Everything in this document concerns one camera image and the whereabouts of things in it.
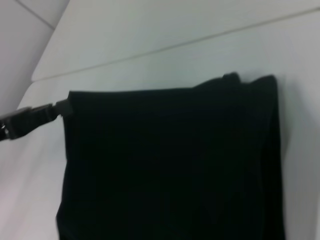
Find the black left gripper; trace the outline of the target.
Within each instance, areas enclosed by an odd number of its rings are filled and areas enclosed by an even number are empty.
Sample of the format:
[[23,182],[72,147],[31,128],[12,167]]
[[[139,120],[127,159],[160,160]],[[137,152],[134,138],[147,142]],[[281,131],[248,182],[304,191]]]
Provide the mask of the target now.
[[72,105],[68,99],[36,108],[17,109],[0,117],[0,140],[21,138],[36,128],[55,121],[58,116],[66,118],[72,114]]

